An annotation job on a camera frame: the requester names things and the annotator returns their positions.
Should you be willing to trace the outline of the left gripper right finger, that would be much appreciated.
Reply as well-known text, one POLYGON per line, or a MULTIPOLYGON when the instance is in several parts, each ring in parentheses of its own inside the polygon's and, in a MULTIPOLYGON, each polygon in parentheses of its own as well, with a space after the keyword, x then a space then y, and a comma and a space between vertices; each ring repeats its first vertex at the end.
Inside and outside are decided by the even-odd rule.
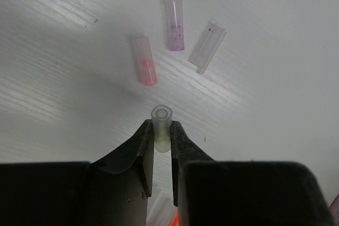
POLYGON ((293 161, 217 161, 171 125, 179 225, 333 225, 314 174, 293 161))

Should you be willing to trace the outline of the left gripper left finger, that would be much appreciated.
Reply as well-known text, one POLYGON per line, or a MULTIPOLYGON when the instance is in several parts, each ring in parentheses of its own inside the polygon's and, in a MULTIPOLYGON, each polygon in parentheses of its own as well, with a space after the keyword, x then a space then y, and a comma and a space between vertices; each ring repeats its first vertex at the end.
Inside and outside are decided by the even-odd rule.
POLYGON ((145 225, 153 161, 145 120, 95 162, 1 164, 1 225, 145 225))

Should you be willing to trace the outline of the clear yellowish pen cap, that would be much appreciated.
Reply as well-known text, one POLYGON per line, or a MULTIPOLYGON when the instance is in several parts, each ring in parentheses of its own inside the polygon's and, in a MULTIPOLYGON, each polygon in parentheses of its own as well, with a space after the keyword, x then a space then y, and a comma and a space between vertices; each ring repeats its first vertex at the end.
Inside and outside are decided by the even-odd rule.
POLYGON ((166 153, 171 148, 170 128, 173 111, 165 106, 158 105, 151 112, 154 129, 154 146, 157 152, 166 153))

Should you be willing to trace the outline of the pink pen cap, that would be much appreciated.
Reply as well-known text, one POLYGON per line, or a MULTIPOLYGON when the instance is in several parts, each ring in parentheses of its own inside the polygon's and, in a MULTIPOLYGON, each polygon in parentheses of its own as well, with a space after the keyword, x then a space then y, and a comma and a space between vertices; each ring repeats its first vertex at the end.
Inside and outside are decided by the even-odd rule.
POLYGON ((130 43, 132 55, 135 60, 138 80, 144 86, 153 86, 157 84, 157 73, 150 47, 149 37, 135 34, 130 37, 130 43))

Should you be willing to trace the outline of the purple pen cap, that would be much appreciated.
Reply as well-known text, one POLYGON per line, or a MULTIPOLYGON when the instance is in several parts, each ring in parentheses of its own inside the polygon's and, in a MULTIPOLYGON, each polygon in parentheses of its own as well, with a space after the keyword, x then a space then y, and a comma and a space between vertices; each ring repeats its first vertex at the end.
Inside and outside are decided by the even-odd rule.
POLYGON ((182 51, 185 49, 182 0, 167 0, 165 10, 168 49, 170 51, 182 51))

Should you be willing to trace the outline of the orange highlighter pen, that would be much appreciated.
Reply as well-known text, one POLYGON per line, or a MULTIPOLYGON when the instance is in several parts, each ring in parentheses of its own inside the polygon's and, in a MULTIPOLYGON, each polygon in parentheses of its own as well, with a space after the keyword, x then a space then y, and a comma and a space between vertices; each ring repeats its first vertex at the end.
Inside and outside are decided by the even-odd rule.
POLYGON ((179 226, 179 216, 178 212, 174 213, 173 218, 171 219, 171 222, 169 223, 169 226, 179 226))

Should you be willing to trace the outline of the clear orange pen cap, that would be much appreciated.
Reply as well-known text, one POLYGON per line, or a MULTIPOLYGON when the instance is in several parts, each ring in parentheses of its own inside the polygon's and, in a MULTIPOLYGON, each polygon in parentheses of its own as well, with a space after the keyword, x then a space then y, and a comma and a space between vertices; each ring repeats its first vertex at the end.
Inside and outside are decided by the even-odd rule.
POLYGON ((177 207, 162 191, 159 183, 153 182, 151 197, 148 198, 146 225, 169 225, 177 207))

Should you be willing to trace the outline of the purple highlighter pen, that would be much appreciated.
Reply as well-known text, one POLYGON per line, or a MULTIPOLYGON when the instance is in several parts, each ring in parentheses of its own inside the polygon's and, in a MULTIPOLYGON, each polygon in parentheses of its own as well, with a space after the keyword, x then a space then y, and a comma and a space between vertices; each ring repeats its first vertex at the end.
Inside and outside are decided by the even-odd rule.
POLYGON ((338 215, 339 215, 339 194, 336 196, 336 198, 331 203, 329 210, 333 216, 334 223, 338 224, 338 215))

